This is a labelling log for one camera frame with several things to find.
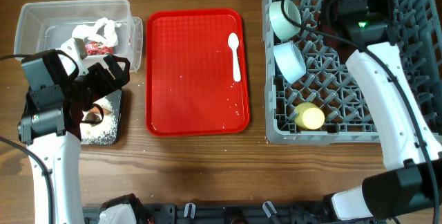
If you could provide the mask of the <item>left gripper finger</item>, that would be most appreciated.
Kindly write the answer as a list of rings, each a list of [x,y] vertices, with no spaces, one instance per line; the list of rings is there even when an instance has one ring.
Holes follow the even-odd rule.
[[[98,105],[98,104],[93,104],[93,107],[90,110],[92,111],[93,109],[98,110],[98,112],[101,115],[101,118],[90,119],[90,120],[85,119],[85,120],[82,120],[81,123],[83,123],[83,124],[100,124],[102,122],[102,120],[104,118],[104,110],[103,110],[103,108],[100,105]]]
[[[108,66],[111,77],[113,78],[113,85],[115,88],[121,88],[129,83],[129,68],[131,63],[127,58],[107,55],[104,57],[104,61]]]

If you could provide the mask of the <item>brown food scrap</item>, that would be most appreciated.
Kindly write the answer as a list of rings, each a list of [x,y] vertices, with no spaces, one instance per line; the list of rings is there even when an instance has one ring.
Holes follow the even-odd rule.
[[[99,124],[102,122],[102,119],[96,113],[89,112],[82,122],[86,124]]]

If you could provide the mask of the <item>white rice pile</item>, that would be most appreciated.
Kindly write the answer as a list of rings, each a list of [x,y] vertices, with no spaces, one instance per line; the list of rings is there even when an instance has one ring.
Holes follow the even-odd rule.
[[[110,145],[117,138],[117,109],[112,102],[103,97],[95,102],[104,110],[104,118],[100,124],[80,124],[82,145]],[[89,111],[84,111],[83,119]]]

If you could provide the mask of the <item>red snack wrapper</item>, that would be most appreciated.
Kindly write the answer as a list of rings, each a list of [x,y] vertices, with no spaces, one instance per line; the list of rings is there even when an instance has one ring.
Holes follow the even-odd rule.
[[[101,42],[90,41],[85,45],[88,55],[107,55],[113,53],[113,47],[105,46]]]

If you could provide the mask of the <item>white tissue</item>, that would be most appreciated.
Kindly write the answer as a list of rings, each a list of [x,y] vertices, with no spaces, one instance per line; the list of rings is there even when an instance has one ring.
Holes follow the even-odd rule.
[[[119,43],[116,29],[121,26],[121,23],[103,17],[98,19],[93,26],[77,25],[72,31],[71,37],[95,41],[105,45],[105,47],[112,48]]]

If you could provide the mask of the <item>green ceramic bowl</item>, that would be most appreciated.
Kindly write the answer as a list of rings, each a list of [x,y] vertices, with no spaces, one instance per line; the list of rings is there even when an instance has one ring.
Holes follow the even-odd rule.
[[[269,18],[274,34],[281,41],[287,41],[300,32],[285,16],[297,24],[301,23],[300,12],[293,1],[275,1],[270,4]]]

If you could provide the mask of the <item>light blue small bowl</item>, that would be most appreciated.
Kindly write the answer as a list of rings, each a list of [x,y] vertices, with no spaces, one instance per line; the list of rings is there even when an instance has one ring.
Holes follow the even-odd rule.
[[[297,82],[307,72],[305,59],[292,41],[274,46],[273,55],[280,72],[290,84]]]

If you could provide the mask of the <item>yellow plastic cup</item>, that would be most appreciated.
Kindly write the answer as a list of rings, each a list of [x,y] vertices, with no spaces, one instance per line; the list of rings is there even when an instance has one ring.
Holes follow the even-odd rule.
[[[294,111],[297,113],[294,122],[301,128],[315,130],[321,128],[325,123],[325,114],[311,102],[299,104]]]

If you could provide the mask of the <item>orange carrot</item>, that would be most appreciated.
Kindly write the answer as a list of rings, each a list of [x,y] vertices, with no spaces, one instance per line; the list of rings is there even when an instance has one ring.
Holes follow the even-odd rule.
[[[101,111],[104,111],[103,108],[97,104],[95,104],[94,107],[89,110],[91,113],[100,113]]]

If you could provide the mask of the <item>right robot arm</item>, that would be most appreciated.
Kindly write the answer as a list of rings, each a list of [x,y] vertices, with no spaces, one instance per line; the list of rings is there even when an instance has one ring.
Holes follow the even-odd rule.
[[[441,144],[407,82],[392,0],[323,0],[319,28],[330,46],[349,54],[346,66],[368,106],[385,166],[384,173],[334,194],[334,215],[386,219],[431,208],[438,223]]]

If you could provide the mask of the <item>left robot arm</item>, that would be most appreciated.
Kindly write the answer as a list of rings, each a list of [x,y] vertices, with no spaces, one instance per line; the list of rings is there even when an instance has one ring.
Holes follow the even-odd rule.
[[[66,72],[61,62],[66,56],[46,50],[21,61],[29,89],[18,131],[32,165],[36,223],[84,222],[79,185],[83,114],[130,80],[126,58],[107,55],[82,75],[78,65]]]

